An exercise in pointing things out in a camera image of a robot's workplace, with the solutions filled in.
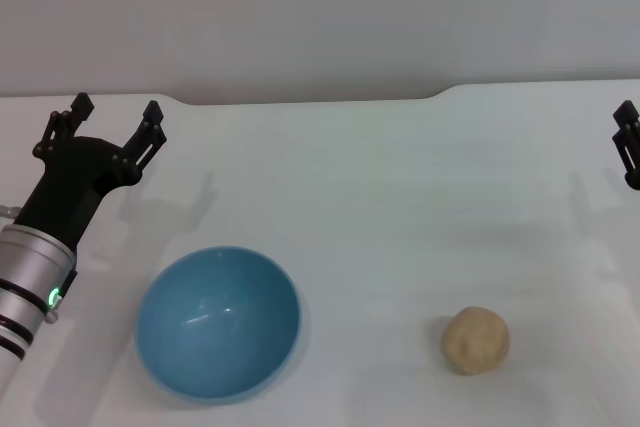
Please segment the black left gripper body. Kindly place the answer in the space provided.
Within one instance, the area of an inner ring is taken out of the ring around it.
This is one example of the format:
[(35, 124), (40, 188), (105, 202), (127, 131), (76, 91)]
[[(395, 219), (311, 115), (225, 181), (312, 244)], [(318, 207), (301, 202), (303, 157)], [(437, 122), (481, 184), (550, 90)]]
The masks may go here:
[(16, 223), (75, 250), (104, 197), (139, 182), (141, 154), (139, 141), (123, 147), (90, 137), (62, 142), (45, 156), (44, 174)]

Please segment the blue bowl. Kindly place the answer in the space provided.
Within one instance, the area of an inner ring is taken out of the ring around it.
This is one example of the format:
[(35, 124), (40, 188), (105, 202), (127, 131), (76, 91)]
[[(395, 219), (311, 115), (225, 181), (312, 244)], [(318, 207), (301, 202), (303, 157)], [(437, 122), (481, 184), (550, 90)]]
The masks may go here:
[(190, 253), (155, 278), (134, 338), (158, 387), (192, 403), (225, 405), (278, 377), (302, 326), (290, 276), (259, 252), (224, 246)]

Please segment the round tan egg yolk pastry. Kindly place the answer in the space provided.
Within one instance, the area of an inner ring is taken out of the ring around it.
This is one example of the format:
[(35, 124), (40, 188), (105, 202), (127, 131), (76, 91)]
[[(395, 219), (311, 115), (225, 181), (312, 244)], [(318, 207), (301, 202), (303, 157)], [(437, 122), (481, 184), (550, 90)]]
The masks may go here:
[(463, 375), (479, 375), (498, 369), (510, 350), (505, 320), (492, 310), (469, 306), (446, 325), (440, 350), (447, 364)]

